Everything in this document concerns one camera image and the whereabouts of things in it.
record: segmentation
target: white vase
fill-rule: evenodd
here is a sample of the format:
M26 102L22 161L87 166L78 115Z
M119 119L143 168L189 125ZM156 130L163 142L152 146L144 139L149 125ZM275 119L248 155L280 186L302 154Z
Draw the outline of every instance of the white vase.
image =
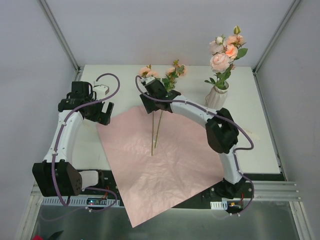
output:
M221 90L216 86L211 88L210 93L205 97L205 106L210 109L220 110L228 96L229 83L224 82L226 90Z

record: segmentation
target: flower bud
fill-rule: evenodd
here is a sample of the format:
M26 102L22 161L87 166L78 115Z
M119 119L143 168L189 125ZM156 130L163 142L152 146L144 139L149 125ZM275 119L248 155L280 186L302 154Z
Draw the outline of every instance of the flower bud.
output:
M216 44L221 45L224 42L224 39L222 36L218 36L215 38L215 42Z
M234 33L234 34L239 34L239 33L241 33L240 27L239 27L239 26L235 26L234 29L233 29L233 33Z

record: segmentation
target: pink rose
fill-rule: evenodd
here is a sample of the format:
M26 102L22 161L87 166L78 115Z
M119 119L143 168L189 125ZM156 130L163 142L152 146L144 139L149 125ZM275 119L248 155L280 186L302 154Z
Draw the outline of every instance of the pink rose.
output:
M157 73L156 71L149 71L147 74L146 74L146 77L149 78L149 77L159 77L159 73Z
M223 50L224 50L224 46L222 44L218 45L216 41L212 41L209 43L209 51L212 55L216 53L222 53Z
M229 58L235 59L238 54L238 48L232 44L229 44L226 46L225 54L227 54Z
M234 34L234 35L231 35L231 36L229 36L227 38L226 43L227 44L236 43L236 44L243 45L243 44L246 43L246 41L245 41L245 38L243 36L241 36L239 34L238 35Z
M142 75L144 75L144 74L146 74L146 73L148 73L150 71L151 71L151 69L145 66L145 67L140 69L139 75L142 76Z
M174 71L176 70L176 68L173 66L173 67L170 67L167 71L166 71L166 75L169 75L171 73L173 73Z
M225 53L218 53L210 60L210 65L215 73L223 73L230 66L230 57Z
M188 72L188 69L187 69L187 67L186 67L186 65L184 65L184 64L182 64L181 66L184 66L184 68L183 68L183 73L181 73L180 74L180 76L185 76L186 74L187 74L187 72Z

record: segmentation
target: pink fabric sheet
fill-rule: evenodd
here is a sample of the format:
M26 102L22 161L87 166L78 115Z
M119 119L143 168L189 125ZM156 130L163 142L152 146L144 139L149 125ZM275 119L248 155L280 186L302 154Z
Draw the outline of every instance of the pink fabric sheet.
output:
M161 111L154 113L154 140ZM219 155L206 130L184 116L163 112L151 156L152 114L143 106L113 117L97 130L132 227L218 183Z

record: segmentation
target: robotic arm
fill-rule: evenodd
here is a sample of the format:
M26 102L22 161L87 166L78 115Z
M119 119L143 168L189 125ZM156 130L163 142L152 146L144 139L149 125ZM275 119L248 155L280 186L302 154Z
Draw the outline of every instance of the robotic arm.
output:
M242 177L243 172L240 170L235 159L239 131L231 123L208 114L208 112L211 112L233 121L230 112L225 108L217 111L201 107L207 111L205 113L203 110L195 107L199 106L199 104L188 100L180 92L175 90L167 92L164 85L154 77L143 79L142 84L147 92L142 93L140 98L148 114L157 110L168 111L183 115L205 128L208 144L215 152L219 153L224 170L223 181L214 186L215 192L224 198L234 198L235 194L246 181Z
M71 92L58 104L58 125L50 149L43 162L35 163L32 168L43 196L57 196L52 179L52 167L54 167L56 184L61 196L77 196L83 189L97 184L103 187L102 171L78 172L72 166L72 152L78 129L84 119L103 125L110 123L114 104L109 102L106 112L102 112L103 102L93 104L97 100L97 94L105 97L108 92L109 88L105 85L95 84L95 87L92 87L89 82L73 81Z
M50 149L43 162L35 163L32 168L34 178L44 197L77 196L89 186L98 185L104 188L102 171L84 170L78 172L72 166L72 151L76 134L84 118L103 125L110 123L114 104L110 102L106 112L102 112L104 106L102 101L117 93L120 82L111 73L105 73L98 79L105 75L112 75L118 81L117 90L110 96L96 101L97 92L103 96L108 93L109 88L107 86L95 85L94 88L97 87L98 89L95 92L90 83L74 81L72 82L71 92L58 105L58 125ZM217 111L203 107L187 100L186 97L175 90L167 92L164 85L154 77L143 79L142 84L147 90L145 93L139 89L136 80L136 85L142 93L140 98L148 113L160 109L180 114L205 128L208 144L215 152L219 153L224 169L224 179L214 186L214 190L221 197L233 199L245 183L246 177L236 161L235 149L239 131L234 126L229 111L225 108Z

